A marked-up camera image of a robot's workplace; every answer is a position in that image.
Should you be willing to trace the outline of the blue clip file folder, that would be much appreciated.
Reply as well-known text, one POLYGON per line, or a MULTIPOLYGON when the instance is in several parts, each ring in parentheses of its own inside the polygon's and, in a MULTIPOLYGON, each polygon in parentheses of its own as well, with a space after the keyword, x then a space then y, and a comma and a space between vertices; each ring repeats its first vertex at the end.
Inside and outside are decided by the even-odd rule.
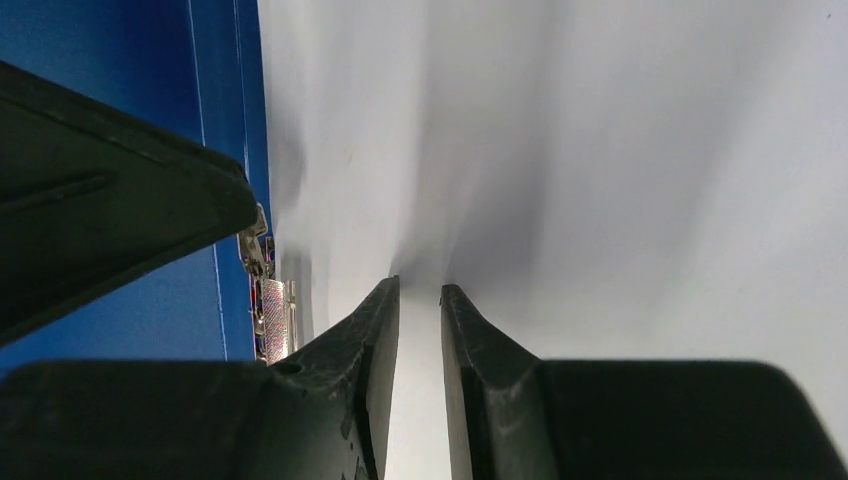
MULTIPOLYGON (((270 202, 254 1, 5 1, 4 61, 231 156, 270 202)), ((54 359, 249 361, 248 276, 235 238, 163 266, 1 351, 54 359)))

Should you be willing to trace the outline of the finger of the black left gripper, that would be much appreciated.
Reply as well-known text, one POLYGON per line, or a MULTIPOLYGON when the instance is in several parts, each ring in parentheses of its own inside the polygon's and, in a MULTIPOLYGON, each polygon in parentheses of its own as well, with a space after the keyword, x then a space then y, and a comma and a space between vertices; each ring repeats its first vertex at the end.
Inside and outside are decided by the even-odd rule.
POLYGON ((256 219, 236 160, 2 64, 3 344, 256 219))

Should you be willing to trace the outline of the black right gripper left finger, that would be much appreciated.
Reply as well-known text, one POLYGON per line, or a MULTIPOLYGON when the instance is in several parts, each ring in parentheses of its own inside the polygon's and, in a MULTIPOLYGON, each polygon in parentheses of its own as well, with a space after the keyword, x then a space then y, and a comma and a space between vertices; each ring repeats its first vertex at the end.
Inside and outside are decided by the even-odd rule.
POLYGON ((400 280, 277 363, 39 362, 1 384, 5 479, 381 479, 400 280))

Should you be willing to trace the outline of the white paper stack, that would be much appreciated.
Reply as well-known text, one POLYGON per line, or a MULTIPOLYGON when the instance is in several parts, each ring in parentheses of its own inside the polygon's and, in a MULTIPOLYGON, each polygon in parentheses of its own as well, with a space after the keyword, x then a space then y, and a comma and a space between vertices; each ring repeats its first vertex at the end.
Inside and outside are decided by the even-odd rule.
POLYGON ((843 1, 262 1, 302 331, 401 279, 390 479, 451 475, 440 288, 543 358, 783 369, 847 449, 843 1))

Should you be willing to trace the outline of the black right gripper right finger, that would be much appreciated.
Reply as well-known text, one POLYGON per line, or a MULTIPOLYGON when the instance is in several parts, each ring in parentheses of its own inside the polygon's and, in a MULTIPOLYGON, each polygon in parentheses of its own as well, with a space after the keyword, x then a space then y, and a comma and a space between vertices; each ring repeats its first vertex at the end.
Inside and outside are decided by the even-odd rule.
POLYGON ((456 479, 843 479, 782 370, 751 361, 543 360, 441 289, 456 479))

